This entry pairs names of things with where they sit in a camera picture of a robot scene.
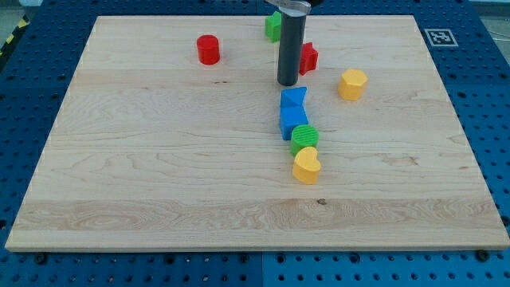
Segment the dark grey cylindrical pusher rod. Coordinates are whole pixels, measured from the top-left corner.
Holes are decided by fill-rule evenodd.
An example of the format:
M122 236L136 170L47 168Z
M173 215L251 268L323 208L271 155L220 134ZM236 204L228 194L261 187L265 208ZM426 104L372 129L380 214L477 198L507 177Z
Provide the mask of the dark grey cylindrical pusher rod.
M277 81L283 86L292 86L298 81L305 23L306 14L281 11Z

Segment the silver rod mount bracket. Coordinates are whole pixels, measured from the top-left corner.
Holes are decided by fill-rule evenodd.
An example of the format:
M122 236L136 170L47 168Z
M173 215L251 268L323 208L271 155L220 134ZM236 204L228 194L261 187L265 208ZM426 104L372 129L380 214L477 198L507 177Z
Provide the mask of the silver rod mount bracket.
M265 0L276 6L281 12L291 17L302 17L310 14L312 5L306 1L295 0Z

